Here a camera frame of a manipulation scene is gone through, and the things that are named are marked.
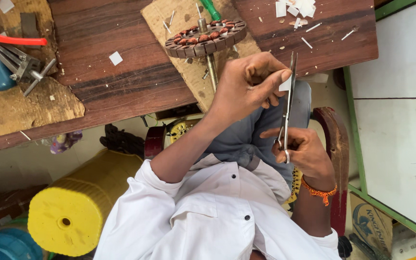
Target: wooden table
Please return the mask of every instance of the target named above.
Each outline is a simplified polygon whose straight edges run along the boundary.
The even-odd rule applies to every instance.
[[[24,133],[38,140],[196,102],[141,16],[140,10],[150,2],[49,0],[59,68],[65,71],[55,78],[72,88],[86,111],[82,118]],[[315,18],[309,22],[322,25],[309,33],[294,32],[288,25],[295,20],[290,14],[285,23],[279,23],[273,0],[234,0],[234,5],[262,50],[271,50],[283,62],[289,60],[291,50],[299,51],[299,75],[378,57],[373,0],[317,0]],[[360,28],[341,41],[352,26]],[[301,37],[314,49],[303,44]],[[123,58],[117,66],[108,58],[115,51]],[[26,141],[19,132],[0,136],[0,149]]]

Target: jeans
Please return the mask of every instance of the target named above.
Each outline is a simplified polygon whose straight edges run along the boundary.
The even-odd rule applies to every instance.
[[[270,106],[269,109],[260,107],[229,126],[211,142],[199,160],[212,153],[222,162],[237,162],[239,166],[247,168],[253,157],[257,156],[278,171],[291,190],[294,165],[275,162],[275,156],[271,151],[275,137],[259,137],[260,133],[269,128],[280,127],[283,105],[287,98],[287,95],[279,98],[278,106]],[[296,81],[289,126],[307,128],[310,114],[311,87],[305,81]]]

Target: orange thread bracelet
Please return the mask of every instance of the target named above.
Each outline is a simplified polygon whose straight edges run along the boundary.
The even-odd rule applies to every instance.
[[[331,191],[331,192],[321,192],[321,191],[318,191],[318,190],[314,190],[313,188],[311,188],[307,183],[306,183],[306,181],[304,181],[304,175],[303,175],[303,177],[301,177],[301,184],[306,188],[306,189],[308,189],[309,190],[309,193],[311,194],[311,195],[314,195],[314,196],[319,196],[319,197],[322,197],[323,198],[323,203],[325,204],[325,206],[328,206],[328,196],[333,196],[333,195],[335,195],[335,193],[337,192],[337,186],[335,185],[335,188],[333,189],[333,191]]]

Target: green tool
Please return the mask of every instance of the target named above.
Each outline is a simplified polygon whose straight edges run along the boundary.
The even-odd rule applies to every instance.
[[[209,14],[211,15],[211,19],[213,21],[221,20],[221,14],[216,10],[215,6],[213,5],[213,1],[211,0],[200,0],[203,4],[203,7],[208,10]]]

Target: blue container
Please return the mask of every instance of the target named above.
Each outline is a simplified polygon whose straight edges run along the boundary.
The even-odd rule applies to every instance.
[[[42,260],[43,251],[32,236],[17,228],[0,230],[0,260]]]

